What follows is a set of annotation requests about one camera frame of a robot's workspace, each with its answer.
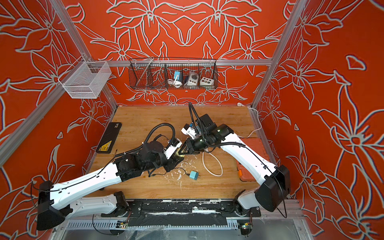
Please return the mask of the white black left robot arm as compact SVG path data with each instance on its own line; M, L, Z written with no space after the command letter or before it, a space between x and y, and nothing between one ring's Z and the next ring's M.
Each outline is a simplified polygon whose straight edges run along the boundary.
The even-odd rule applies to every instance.
M104 167L62 183L45 181L39 185L37 230L45 231L63 223L68 217L103 214L122 216L128 211L123 192L102 197L88 195L105 187L140 177L144 172L173 170L183 157L177 154L182 146L179 139L164 147L158 141L142 144L139 148L118 154Z

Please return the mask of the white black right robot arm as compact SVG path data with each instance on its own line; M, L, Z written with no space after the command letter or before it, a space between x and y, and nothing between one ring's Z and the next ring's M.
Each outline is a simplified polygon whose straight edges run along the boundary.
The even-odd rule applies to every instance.
M182 145L180 155L194 155L207 148L221 148L234 157L253 176L259 187L243 191L235 197L237 212L262 207L274 212L290 192L290 171L277 166L248 147L227 125L217 126L208 115L195 123L186 124L182 133L188 138Z

